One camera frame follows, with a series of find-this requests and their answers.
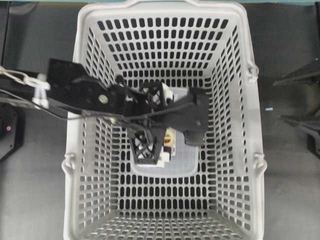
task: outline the cable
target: cable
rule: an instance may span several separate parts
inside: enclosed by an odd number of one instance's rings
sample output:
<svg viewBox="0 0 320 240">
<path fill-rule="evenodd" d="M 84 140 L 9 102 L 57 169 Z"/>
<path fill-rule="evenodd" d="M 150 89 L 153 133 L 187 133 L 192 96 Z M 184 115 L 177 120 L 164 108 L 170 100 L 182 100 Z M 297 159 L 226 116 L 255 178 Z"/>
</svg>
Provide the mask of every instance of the cable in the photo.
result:
<svg viewBox="0 0 320 240">
<path fill-rule="evenodd" d="M 11 97 L 14 97 L 14 98 L 16 98 L 16 99 L 20 99 L 20 100 L 22 100 L 22 101 L 28 102 L 29 104 L 32 104 L 33 106 L 35 106 L 35 107 L 43 110 L 43 111 L 46 112 L 47 114 L 49 114 L 49 115 L 51 115 L 51 116 L 53 116 L 53 117 L 55 117 L 55 118 L 57 118 L 57 119 L 60 119 L 60 120 L 69 121 L 69 120 L 78 120 L 78 119 L 85 119 L 85 118 L 86 118 L 86 116 L 84 116 L 84 115 L 78 116 L 78 117 L 64 117 L 64 116 L 60 116 L 60 115 L 56 114 L 55 112 L 50 111 L 50 110 L 44 108 L 43 106 L 34 103 L 33 101 L 27 100 L 27 99 L 25 99 L 25 98 L 23 98 L 23 97 L 20 97 L 20 96 L 18 96 L 18 95 L 15 95 L 15 94 L 9 92 L 9 91 L 6 91 L 6 90 L 0 88 L 0 92 L 2 92 L 2 93 L 4 93 L 4 94 L 8 94 L 8 95 L 10 95 Z"/>
<path fill-rule="evenodd" d="M 189 106 L 192 106 L 194 105 L 193 102 L 187 102 L 185 104 L 182 104 L 182 105 L 179 105 L 179 106 L 174 106 L 174 107 L 171 107 L 171 108 L 167 108 L 165 110 L 161 110 L 161 111 L 155 111 L 155 112 L 150 112 L 150 113 L 146 113 L 146 114 L 142 114 L 142 115 L 139 115 L 139 116 L 128 116 L 128 117 L 125 117 L 126 120 L 140 120 L 140 119 L 145 119 L 145 118 L 148 118 L 148 117 L 153 117 L 153 116 L 158 116 L 158 115 L 163 115 L 163 114 L 169 114 L 169 113 L 172 113 L 172 112 L 175 112 L 175 111 L 179 111 L 179 110 L 182 110 L 182 109 L 185 109 Z"/>
<path fill-rule="evenodd" d="M 93 117 L 110 117 L 110 118 L 118 118 L 120 120 L 124 120 L 124 121 L 130 121 L 130 120 L 141 120 L 141 119 L 147 119 L 149 117 L 153 117 L 153 116 L 158 116 L 158 115 L 163 115 L 163 114 L 168 114 L 168 113 L 172 113 L 175 111 L 179 111 L 182 109 L 187 108 L 188 106 L 193 105 L 193 102 L 187 102 L 185 104 L 179 105 L 179 106 L 175 106 L 175 107 L 171 107 L 165 110 L 161 110 L 161 111 L 156 111 L 156 112 L 150 112 L 150 113 L 146 113 L 146 114 L 142 114 L 139 116 L 122 116 L 122 115 L 118 115 L 118 114 L 112 114 L 112 113 L 99 113 L 99 114 L 91 114 L 91 115 L 82 115 L 82 116 L 78 116 L 78 117 L 64 117 L 61 115 L 56 114 L 53 111 L 50 111 L 46 108 L 44 108 L 43 106 L 34 103 L 33 101 L 30 101 L 28 99 L 25 99 L 21 96 L 15 95 L 14 93 L 11 93 L 7 90 L 1 89 L 0 88 L 0 92 L 4 93 L 4 94 L 8 94 L 11 97 L 14 97 L 16 99 L 20 99 L 22 101 L 28 102 L 29 104 L 43 110 L 44 112 L 46 112 L 47 114 L 60 119 L 60 120 L 64 120 L 64 121 L 69 121 L 69 120 L 79 120 L 79 119 L 86 119 L 86 118 L 93 118 Z"/>
</svg>

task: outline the black device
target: black device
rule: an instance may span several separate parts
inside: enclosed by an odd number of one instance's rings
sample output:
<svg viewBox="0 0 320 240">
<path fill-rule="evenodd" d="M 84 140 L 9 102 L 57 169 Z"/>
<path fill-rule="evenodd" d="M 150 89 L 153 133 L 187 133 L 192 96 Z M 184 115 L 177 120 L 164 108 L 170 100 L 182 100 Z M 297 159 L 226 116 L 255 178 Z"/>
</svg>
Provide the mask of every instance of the black device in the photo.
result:
<svg viewBox="0 0 320 240">
<path fill-rule="evenodd" d="M 17 112 L 6 103 L 0 103 L 0 160 L 16 146 Z"/>
<path fill-rule="evenodd" d="M 28 72 L 35 77 L 37 73 Z M 157 164 L 164 145 L 166 129 L 171 127 L 184 134 L 187 145 L 201 146 L 208 130 L 209 97 L 204 89 L 190 88 L 177 101 L 166 98 L 160 81 L 146 82 L 131 89 L 118 75 L 109 85 L 87 74 L 81 64 L 51 59 L 47 72 L 51 106 L 82 115 L 83 118 L 103 117 L 127 129 L 137 164 Z M 16 96 L 30 100 L 31 87 L 10 81 L 6 87 Z M 0 100 L 12 101 L 12 98 Z M 21 98 L 15 104 L 25 104 Z"/>
</svg>

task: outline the white plastic basket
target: white plastic basket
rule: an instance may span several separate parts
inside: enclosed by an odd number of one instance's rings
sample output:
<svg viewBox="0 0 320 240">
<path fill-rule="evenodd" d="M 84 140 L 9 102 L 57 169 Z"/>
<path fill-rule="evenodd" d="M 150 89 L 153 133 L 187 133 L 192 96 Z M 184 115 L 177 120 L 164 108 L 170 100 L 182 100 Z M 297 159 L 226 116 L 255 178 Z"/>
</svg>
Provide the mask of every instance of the white plastic basket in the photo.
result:
<svg viewBox="0 0 320 240">
<path fill-rule="evenodd" d="M 102 118 L 67 125 L 65 240 L 260 240 L 264 160 L 258 68 L 246 11 L 234 3 L 89 4 L 73 60 L 109 85 L 162 81 L 210 96 L 195 175 L 145 177 L 130 165 L 127 132 Z"/>
</svg>

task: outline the dark gray table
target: dark gray table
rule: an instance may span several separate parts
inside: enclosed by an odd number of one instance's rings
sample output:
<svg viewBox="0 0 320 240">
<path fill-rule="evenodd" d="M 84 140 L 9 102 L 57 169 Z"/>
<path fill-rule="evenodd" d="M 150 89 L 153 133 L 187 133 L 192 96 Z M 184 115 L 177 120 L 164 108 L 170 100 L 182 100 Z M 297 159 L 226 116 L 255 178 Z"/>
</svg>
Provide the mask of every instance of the dark gray table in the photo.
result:
<svg viewBox="0 0 320 240">
<path fill-rule="evenodd" d="M 46 72 L 47 59 L 71 60 L 82 4 L 11 6 L 4 66 Z M 265 174 L 265 240 L 317 240 L 320 236 L 320 160 L 307 136 L 278 119 L 320 107 L 319 88 L 272 87 L 266 78 L 289 73 L 319 56 L 314 6 L 247 4 L 258 80 Z M 273 111 L 264 111 L 273 107 Z M 0 163 L 0 239 L 63 238 L 66 123 L 25 111 L 24 145 Z"/>
</svg>

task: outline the wire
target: wire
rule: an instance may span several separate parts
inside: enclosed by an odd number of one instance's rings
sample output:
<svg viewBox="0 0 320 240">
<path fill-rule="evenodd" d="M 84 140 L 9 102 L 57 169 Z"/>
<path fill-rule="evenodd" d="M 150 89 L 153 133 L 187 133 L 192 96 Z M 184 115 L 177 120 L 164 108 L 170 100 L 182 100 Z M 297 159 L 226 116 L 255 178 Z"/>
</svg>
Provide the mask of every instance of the wire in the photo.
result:
<svg viewBox="0 0 320 240">
<path fill-rule="evenodd" d="M 20 78 L 14 76 L 15 75 L 20 75 L 23 76 L 23 79 L 21 80 Z M 21 71 L 15 71 L 15 70 L 7 70 L 3 66 L 0 65 L 0 75 L 5 75 L 8 78 L 14 80 L 15 82 L 22 84 L 22 85 L 28 85 L 30 87 L 35 88 L 37 85 L 45 84 L 45 82 L 36 79 L 34 77 L 30 77 L 24 72 Z"/>
<path fill-rule="evenodd" d="M 142 114 L 142 115 L 139 115 L 139 116 L 128 116 L 128 117 L 125 117 L 125 119 L 126 120 L 145 119 L 145 118 L 148 118 L 148 117 L 159 116 L 159 115 L 163 115 L 163 114 L 169 114 L 169 113 L 172 113 L 172 112 L 175 112 L 175 111 L 179 111 L 179 110 L 185 109 L 187 107 L 191 107 L 193 105 L 194 105 L 193 102 L 187 102 L 185 104 L 182 104 L 182 105 L 179 105 L 179 106 L 174 106 L 174 107 L 171 107 L 171 108 L 167 108 L 167 109 L 161 110 L 161 111 L 150 112 L 150 113 Z"/>
<path fill-rule="evenodd" d="M 39 104 L 34 103 L 33 101 L 25 99 L 25 98 L 23 98 L 21 96 L 18 96 L 18 95 L 14 94 L 14 93 L 11 93 L 11 92 L 7 91 L 7 90 L 4 90 L 4 89 L 0 88 L 0 92 L 2 92 L 4 94 L 8 94 L 9 96 L 14 97 L 16 99 L 25 101 L 25 102 L 27 102 L 27 103 L 29 103 L 29 104 L 31 104 L 31 105 L 43 110 L 47 114 L 49 114 L 49 115 L 51 115 L 51 116 L 53 116 L 53 117 L 55 117 L 57 119 L 64 120 L 64 121 L 79 120 L 79 119 L 86 119 L 86 118 L 93 118 L 93 117 L 111 117 L 111 118 L 118 118 L 118 119 L 124 120 L 124 121 L 141 120 L 141 119 L 147 119 L 147 118 L 153 117 L 153 116 L 159 116 L 159 115 L 163 115 L 163 114 L 168 114 L 168 113 L 172 113 L 172 112 L 175 112 L 175 111 L 179 111 L 179 110 L 185 109 L 185 108 L 193 105 L 193 102 L 187 102 L 187 103 L 179 105 L 179 106 L 171 107 L 171 108 L 168 108 L 168 109 L 165 109 L 165 110 L 161 110 L 161 111 L 146 113 L 146 114 L 142 114 L 142 115 L 139 115 L 139 116 L 127 116 L 127 117 L 125 117 L 125 116 L 122 116 L 122 115 L 112 114 L 112 113 L 99 113 L 99 114 L 91 114 L 91 115 L 82 115 L 82 116 L 78 116 L 78 117 L 64 117 L 64 116 L 56 114 L 53 111 L 50 111 L 50 110 L 44 108 L 43 106 L 41 106 Z"/>
<path fill-rule="evenodd" d="M 9 91 L 6 91 L 6 90 L 0 88 L 0 92 L 2 92 L 2 93 L 4 93 L 4 94 L 8 94 L 8 95 L 10 95 L 11 97 L 14 97 L 14 98 L 16 98 L 16 99 L 20 99 L 20 100 L 23 100 L 23 101 L 25 101 L 25 102 L 28 102 L 29 104 L 31 104 L 31 105 L 33 105 L 33 106 L 35 106 L 35 107 L 43 110 L 43 111 L 46 112 L 47 114 L 49 114 L 49 115 L 51 115 L 51 116 L 53 116 L 53 117 L 55 117 L 55 118 L 57 118 L 57 119 L 60 119 L 60 120 L 69 121 L 69 120 L 78 120 L 78 119 L 85 119 L 85 118 L 86 118 L 86 116 L 84 116 L 84 115 L 78 116 L 78 117 L 64 117 L 64 116 L 60 116 L 60 115 L 56 114 L 55 112 L 50 111 L 50 110 L 44 108 L 43 106 L 34 103 L 33 101 L 27 100 L 27 99 L 25 99 L 25 98 L 23 98 L 23 97 L 21 97 L 21 96 L 18 96 L 18 95 L 15 95 L 15 94 L 9 92 Z"/>
</svg>

